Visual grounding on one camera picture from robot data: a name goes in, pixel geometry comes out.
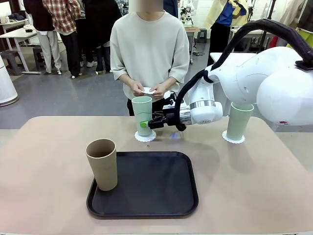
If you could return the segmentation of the person's left hand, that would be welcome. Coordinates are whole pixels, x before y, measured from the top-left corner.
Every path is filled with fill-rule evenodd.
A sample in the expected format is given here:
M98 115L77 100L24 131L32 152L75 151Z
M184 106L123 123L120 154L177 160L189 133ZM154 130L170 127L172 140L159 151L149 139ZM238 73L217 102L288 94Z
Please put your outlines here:
M150 91L153 93L154 100L160 100L164 98L164 94L167 92L167 87L164 84L158 84L151 88Z

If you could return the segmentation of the person's right hand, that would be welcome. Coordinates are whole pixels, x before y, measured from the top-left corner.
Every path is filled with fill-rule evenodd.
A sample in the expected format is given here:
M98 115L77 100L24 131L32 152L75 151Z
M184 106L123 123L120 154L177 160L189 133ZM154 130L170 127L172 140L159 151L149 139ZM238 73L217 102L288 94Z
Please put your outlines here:
M144 96L144 88L140 82L132 81L131 82L132 93L135 97Z

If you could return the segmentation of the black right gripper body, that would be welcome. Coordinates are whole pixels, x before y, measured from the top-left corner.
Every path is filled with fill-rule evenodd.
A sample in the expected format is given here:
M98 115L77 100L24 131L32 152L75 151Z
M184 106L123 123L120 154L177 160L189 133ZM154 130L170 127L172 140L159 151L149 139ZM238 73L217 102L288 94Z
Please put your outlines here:
M168 126L181 127L179 108L164 106L162 111Z

